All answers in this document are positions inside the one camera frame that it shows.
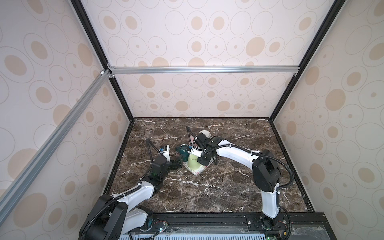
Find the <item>light green mug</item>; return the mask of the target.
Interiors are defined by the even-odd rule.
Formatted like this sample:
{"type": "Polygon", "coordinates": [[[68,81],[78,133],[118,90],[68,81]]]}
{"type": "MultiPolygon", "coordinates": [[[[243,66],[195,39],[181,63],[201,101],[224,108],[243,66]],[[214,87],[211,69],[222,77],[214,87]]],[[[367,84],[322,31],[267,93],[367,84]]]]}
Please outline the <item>light green mug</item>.
{"type": "Polygon", "coordinates": [[[198,156],[190,154],[188,157],[188,168],[191,171],[197,171],[200,167],[201,164],[198,162],[198,156]]]}

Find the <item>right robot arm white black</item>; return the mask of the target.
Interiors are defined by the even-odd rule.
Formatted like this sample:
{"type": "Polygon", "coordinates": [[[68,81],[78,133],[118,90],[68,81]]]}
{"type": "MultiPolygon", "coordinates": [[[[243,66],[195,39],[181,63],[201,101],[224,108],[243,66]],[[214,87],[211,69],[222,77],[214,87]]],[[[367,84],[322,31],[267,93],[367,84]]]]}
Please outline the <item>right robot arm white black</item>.
{"type": "Polygon", "coordinates": [[[208,138],[199,133],[193,137],[191,155],[197,156],[197,162],[208,166],[215,157],[224,157],[244,165],[252,170],[253,181],[262,195],[262,213],[274,220],[280,213],[280,191],[290,187],[295,180],[293,171],[268,151],[250,150],[233,144],[224,138],[208,138]]]}

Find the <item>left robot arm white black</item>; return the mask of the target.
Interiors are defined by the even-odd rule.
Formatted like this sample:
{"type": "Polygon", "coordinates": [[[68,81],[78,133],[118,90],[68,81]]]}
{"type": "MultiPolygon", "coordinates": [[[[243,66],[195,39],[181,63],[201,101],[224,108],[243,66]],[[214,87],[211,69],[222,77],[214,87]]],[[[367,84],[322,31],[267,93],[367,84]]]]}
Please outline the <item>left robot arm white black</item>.
{"type": "Polygon", "coordinates": [[[135,228],[150,228],[153,211],[140,205],[159,192],[168,173],[180,169],[182,159],[159,154],[138,184],[117,195],[102,195],[79,232],[80,240],[118,240],[135,228]]]}

